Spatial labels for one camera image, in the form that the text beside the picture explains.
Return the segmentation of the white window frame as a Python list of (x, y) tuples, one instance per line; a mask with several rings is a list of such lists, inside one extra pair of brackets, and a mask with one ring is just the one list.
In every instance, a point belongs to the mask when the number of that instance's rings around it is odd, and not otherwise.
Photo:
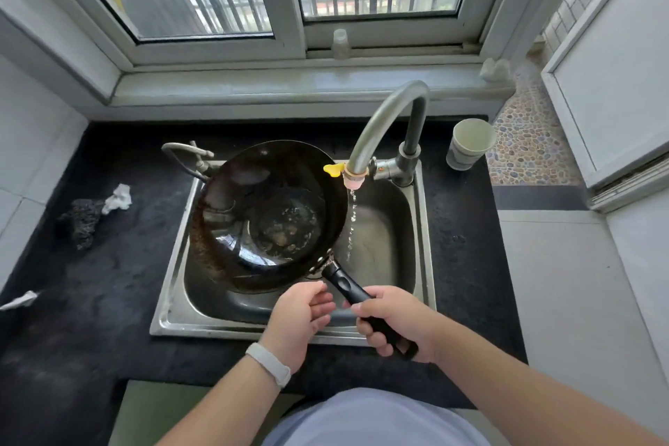
[(307, 20), (299, 0), (263, 1), (271, 33), (212, 36), (186, 0), (0, 0), (0, 50), (89, 121), (362, 118), (412, 80), (430, 115), (492, 120), (516, 87), (483, 81), (483, 61), (513, 72), (559, 2)]

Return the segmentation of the black wok with handle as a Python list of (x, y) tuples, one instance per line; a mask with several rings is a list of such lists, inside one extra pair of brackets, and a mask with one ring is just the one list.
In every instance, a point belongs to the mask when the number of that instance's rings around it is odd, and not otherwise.
[(191, 249), (206, 276), (236, 293), (323, 279), (337, 301), (368, 298), (334, 254), (340, 236), (353, 231), (347, 221), (355, 220), (349, 199), (356, 191), (323, 171), (332, 163), (313, 145), (275, 140), (220, 166), (203, 184), (189, 222)]

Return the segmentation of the person's left forearm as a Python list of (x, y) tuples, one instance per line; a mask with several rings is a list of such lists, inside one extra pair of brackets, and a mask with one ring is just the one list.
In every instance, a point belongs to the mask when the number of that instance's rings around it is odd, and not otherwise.
[(250, 446), (280, 391), (274, 376), (245, 356), (155, 446)]

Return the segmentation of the stack of white paper cups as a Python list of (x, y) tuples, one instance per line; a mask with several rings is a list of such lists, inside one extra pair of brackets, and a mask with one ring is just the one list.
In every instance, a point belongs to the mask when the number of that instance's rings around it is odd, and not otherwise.
[(454, 126), (446, 162), (453, 170), (467, 171), (494, 147), (496, 140), (490, 123), (474, 118), (462, 120)]

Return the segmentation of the white panel door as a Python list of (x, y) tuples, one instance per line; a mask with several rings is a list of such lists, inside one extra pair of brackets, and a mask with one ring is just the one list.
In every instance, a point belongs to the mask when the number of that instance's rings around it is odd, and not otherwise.
[(593, 0), (541, 77), (591, 210), (669, 187), (669, 0)]

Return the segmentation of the person's light blue shirt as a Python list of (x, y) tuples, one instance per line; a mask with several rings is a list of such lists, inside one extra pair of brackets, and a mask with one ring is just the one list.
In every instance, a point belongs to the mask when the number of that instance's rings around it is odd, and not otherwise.
[(262, 446), (490, 446), (463, 417), (394, 392), (359, 388), (283, 418)]

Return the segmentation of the stainless steel sink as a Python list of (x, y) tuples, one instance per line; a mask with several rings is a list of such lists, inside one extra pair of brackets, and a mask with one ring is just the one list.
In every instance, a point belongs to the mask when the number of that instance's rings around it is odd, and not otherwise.
[[(152, 336), (256, 341), (283, 289), (236, 293), (215, 283), (195, 260), (189, 217), (203, 183), (194, 178), (149, 332)], [(406, 188), (367, 180), (350, 198), (355, 220), (334, 255), (363, 287), (392, 285), (436, 309), (422, 164)]]

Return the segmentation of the crumpled white tissue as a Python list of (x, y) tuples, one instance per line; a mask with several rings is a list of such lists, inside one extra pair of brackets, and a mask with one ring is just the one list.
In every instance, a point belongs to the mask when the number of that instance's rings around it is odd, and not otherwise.
[(120, 183), (113, 191), (111, 196), (105, 199), (101, 210), (103, 216), (107, 216), (115, 210), (128, 210), (132, 205), (130, 195), (130, 186)]

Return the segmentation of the green cabinet front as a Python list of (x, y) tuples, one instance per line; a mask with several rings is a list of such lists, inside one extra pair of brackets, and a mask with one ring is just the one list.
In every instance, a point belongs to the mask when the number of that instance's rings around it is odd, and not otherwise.
[(208, 386), (130, 380), (108, 446), (154, 446), (209, 391)]

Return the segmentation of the flat white tissue scrap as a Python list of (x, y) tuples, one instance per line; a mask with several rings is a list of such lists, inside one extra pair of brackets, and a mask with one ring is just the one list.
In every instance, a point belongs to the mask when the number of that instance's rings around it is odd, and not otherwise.
[(14, 298), (13, 300), (0, 306), (0, 312), (8, 312), (21, 307), (29, 307), (39, 297), (35, 291), (26, 291), (22, 296)]

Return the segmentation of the grey curved faucet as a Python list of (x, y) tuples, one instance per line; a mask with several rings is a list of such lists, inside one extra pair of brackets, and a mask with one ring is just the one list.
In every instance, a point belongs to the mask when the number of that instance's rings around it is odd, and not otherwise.
[[(414, 181), (420, 160), (420, 138), (428, 113), (430, 89), (422, 80), (412, 80), (392, 92), (374, 112), (361, 135), (346, 170), (351, 174), (364, 174), (377, 180), (391, 180), (398, 187), (410, 186)], [(387, 130), (407, 107), (411, 107), (406, 137), (395, 159), (370, 165), (374, 153)]]

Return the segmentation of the white wristband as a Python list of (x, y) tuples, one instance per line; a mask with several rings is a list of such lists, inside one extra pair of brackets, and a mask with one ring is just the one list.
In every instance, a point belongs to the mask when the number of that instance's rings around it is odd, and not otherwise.
[(279, 360), (270, 350), (262, 344), (255, 342), (246, 350), (246, 356), (255, 360), (263, 369), (270, 374), (280, 389), (284, 389), (292, 377), (292, 370)]

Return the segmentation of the black scouring pad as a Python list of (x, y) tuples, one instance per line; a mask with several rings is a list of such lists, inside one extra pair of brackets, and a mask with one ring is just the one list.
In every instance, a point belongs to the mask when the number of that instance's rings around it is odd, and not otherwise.
[(69, 235), (76, 250), (83, 251), (92, 246), (104, 205), (104, 200), (78, 198), (56, 218), (58, 229)]

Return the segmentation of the person's right forearm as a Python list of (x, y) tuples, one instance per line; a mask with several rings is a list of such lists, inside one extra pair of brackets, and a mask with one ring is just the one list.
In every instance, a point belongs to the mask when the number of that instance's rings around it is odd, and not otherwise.
[(512, 446), (669, 446), (623, 413), (523, 364), (472, 330), (437, 317), (432, 360)]

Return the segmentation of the person's left hand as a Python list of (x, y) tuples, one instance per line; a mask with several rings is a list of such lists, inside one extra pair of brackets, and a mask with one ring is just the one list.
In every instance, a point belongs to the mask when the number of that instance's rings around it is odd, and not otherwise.
[(259, 341), (295, 374), (305, 361), (307, 348), (316, 333), (308, 324), (308, 303), (322, 288), (324, 281), (295, 283), (277, 300), (269, 323)]

